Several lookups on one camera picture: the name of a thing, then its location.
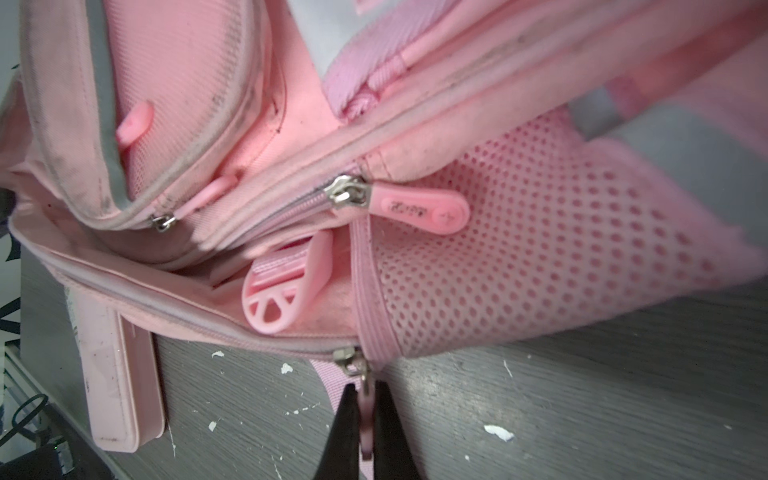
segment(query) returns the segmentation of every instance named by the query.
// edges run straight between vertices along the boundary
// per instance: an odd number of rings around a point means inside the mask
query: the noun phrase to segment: pink mesh pocket
[[[365,268],[354,283],[379,291],[397,353],[423,356],[571,329],[764,271],[762,252],[654,175],[585,148],[557,109],[416,182],[467,197],[461,233],[372,217],[374,287]],[[366,330],[363,348],[375,352]]]

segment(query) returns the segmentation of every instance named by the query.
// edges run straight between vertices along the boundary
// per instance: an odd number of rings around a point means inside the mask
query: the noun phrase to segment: pink strap buckle
[[[248,323],[266,335],[291,325],[330,280],[332,248],[333,232],[321,230],[307,243],[254,260],[242,292]]]

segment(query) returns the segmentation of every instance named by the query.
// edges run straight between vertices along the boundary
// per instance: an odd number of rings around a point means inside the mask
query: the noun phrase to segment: pink plastic clip
[[[149,101],[141,101],[131,111],[114,132],[120,151],[130,147],[136,140],[147,133],[154,120],[154,106]]]
[[[333,232],[321,230],[297,247],[251,264],[243,284],[243,311],[259,333],[287,328],[328,283],[333,269]]]
[[[218,200],[226,192],[232,190],[237,186],[240,180],[234,175],[223,175],[216,180],[210,182],[203,190],[197,192],[197,195],[192,197],[181,207],[178,207],[174,211],[174,217],[176,220],[181,220],[189,214],[193,214],[199,209],[205,207]]]

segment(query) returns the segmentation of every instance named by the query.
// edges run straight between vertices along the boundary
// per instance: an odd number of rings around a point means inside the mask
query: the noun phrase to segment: black cable
[[[16,423],[16,416],[19,414],[21,410],[23,410],[27,405],[34,402],[37,399],[42,399],[42,402],[40,402],[40,405],[36,406],[26,417],[24,417],[19,423]],[[8,442],[14,435],[24,430],[24,427],[27,426],[29,422],[31,422],[40,412],[42,412],[43,408],[48,404],[48,396],[39,393],[35,396],[31,396],[27,399],[26,402],[22,403],[17,409],[16,412],[13,414],[13,418],[11,419],[11,423],[13,424],[13,428],[8,430],[8,433],[2,436],[0,439],[0,447],[2,447],[5,443]]]

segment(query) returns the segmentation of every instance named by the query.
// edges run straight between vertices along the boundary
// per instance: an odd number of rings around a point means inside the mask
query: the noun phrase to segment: pink plastic tab
[[[118,138],[118,149],[120,151],[125,150],[141,135],[147,133],[153,120],[154,106],[152,103],[142,101],[134,105],[115,131],[115,137]]]
[[[193,214],[206,205],[216,201],[224,195],[226,192],[235,188],[240,180],[234,175],[223,175],[216,180],[210,182],[203,190],[200,190],[197,195],[192,197],[181,207],[174,211],[174,217],[176,220],[181,220],[189,214]]]
[[[321,230],[302,245],[254,260],[243,284],[243,311],[259,333],[287,328],[328,283],[333,232]]]
[[[438,235],[450,235],[469,222],[469,204],[459,192],[438,188],[401,187],[377,182],[369,212]]]

